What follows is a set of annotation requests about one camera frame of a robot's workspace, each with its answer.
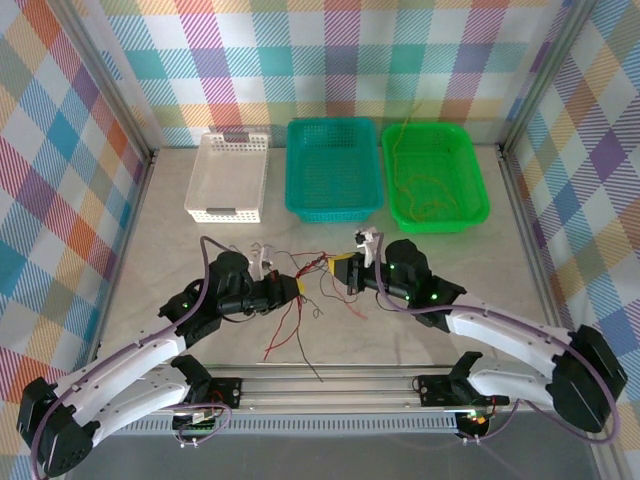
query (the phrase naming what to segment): teal basket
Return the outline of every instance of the teal basket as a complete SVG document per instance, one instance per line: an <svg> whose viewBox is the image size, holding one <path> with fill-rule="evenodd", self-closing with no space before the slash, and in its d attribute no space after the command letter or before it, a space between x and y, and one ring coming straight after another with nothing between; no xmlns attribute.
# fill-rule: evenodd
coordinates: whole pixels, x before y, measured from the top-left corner
<svg viewBox="0 0 640 480"><path fill-rule="evenodd" d="M367 118L292 121L287 131L285 203L303 222L363 222L381 208L373 122Z"/></svg>

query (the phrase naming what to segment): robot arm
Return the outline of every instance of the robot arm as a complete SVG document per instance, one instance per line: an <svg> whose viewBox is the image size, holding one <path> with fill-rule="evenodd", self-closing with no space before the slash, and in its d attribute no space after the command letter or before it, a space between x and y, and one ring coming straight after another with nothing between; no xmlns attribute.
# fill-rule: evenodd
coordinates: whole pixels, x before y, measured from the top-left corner
<svg viewBox="0 0 640 480"><path fill-rule="evenodd" d="M365 254L334 257L329 269L347 286L349 294L383 287L389 297L406 300L412 315L423 325L480 340L523 362L494 362L481 353L467 352L449 375L450 390L461 405L495 395L523 398L553 407L581 430L603 430L611 408L602 388L582 363L550 341L555 337L581 354L617 399L627 376L598 331L581 326L577 332L570 332L514 315L509 316L533 328L526 331L499 321L499 310L468 294L463 287L433 275L425 255L409 240L389 244L385 257L387 263L379 265L381 288L376 279L377 266L375 262L369 264ZM465 310L461 306L476 308ZM439 307L439 311L415 313L428 307ZM470 310L480 313L467 313Z"/></svg>
<svg viewBox="0 0 640 480"><path fill-rule="evenodd" d="M300 294L297 280L277 271L254 281L249 261L225 251L209 265L204 301L188 320L178 323L196 305L202 285L196 280L172 297L124 353L95 360L58 379L57 385L40 377L25 387L17 428L29 447L50 405L64 395L37 447L45 473L66 473L108 435L155 410L211 402L213 379L207 370L193 357L178 355L218 330L225 315L266 314ZM174 323L177 328L167 328ZM174 357L171 365L152 370Z"/></svg>
<svg viewBox="0 0 640 480"><path fill-rule="evenodd" d="M365 288L379 290L376 264L367 248L373 239L374 234L362 236L360 243L365 253L329 260L331 273L347 285L350 294ZM549 341L553 336L570 344L594 366L617 399L627 377L599 332L583 326L571 333L525 319L520 320L535 327L533 333L505 325L486 315L489 310L495 313L495 309L467 294L461 286L433 275L424 254L409 240L391 243L385 254L387 263L381 263L379 268L386 294L406 300L411 309L440 307L437 312L414 313L417 321L446 333L475 338L522 362L465 353L446 379L447 401L479 405L482 403L476 402L486 401L487 397L523 398L553 407L582 430L602 431L611 411L601 388L582 364ZM249 261L242 254L225 251L209 265L209 288L191 317L183 320L185 313L199 302L202 280L192 282L172 297L125 354L96 360L59 379L57 385L48 385L43 378L27 385L17 428L27 445L37 449L44 471L51 476L66 473L111 433L155 410L211 402L213 392L222 387L237 391L241 379L224 379L226 384L221 387L220 379L212 379L193 357L180 354L218 330L225 315L265 314L300 295L293 277L273 271L259 278L261 275L256 272L250 274ZM484 311L485 315L464 313L456 305L476 306L476 311ZM177 328L167 328L172 324ZM170 365L157 367L173 357ZM95 374L87 377L93 369ZM60 405L50 413L53 402ZM41 441L32 447L41 424Z"/></svg>

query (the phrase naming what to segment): plaid wallpaper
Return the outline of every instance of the plaid wallpaper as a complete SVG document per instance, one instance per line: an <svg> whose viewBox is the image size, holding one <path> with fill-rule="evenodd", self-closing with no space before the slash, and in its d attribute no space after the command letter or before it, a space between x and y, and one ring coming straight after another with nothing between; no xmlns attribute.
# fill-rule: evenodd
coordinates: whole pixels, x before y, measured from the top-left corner
<svg viewBox="0 0 640 480"><path fill-rule="evenodd" d="M22 388L84 362L143 169L45 0L0 0L0 478Z"/></svg>
<svg viewBox="0 0 640 480"><path fill-rule="evenodd" d="M567 325L629 374L621 442L640 478L640 2L601 1L516 149L520 189Z"/></svg>
<svg viewBox="0 0 640 480"><path fill-rule="evenodd" d="M296 116L461 123L494 143L562 0L75 0L152 143Z"/></svg>

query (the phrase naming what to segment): white plastic basket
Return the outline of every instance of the white plastic basket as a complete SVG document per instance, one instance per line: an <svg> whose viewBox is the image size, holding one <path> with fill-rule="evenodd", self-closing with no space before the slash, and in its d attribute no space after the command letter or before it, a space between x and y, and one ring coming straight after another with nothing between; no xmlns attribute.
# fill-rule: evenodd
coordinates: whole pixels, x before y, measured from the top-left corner
<svg viewBox="0 0 640 480"><path fill-rule="evenodd" d="M199 223L260 223L269 135L202 136L184 208Z"/></svg>

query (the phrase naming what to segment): green basket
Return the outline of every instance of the green basket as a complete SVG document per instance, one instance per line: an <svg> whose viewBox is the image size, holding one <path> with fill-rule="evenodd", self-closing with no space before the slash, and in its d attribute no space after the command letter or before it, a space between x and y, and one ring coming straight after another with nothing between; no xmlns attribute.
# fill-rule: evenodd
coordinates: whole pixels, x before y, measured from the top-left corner
<svg viewBox="0 0 640 480"><path fill-rule="evenodd" d="M391 213L409 233L454 233L484 222L489 197L467 132L449 123L396 124L382 134Z"/></svg>

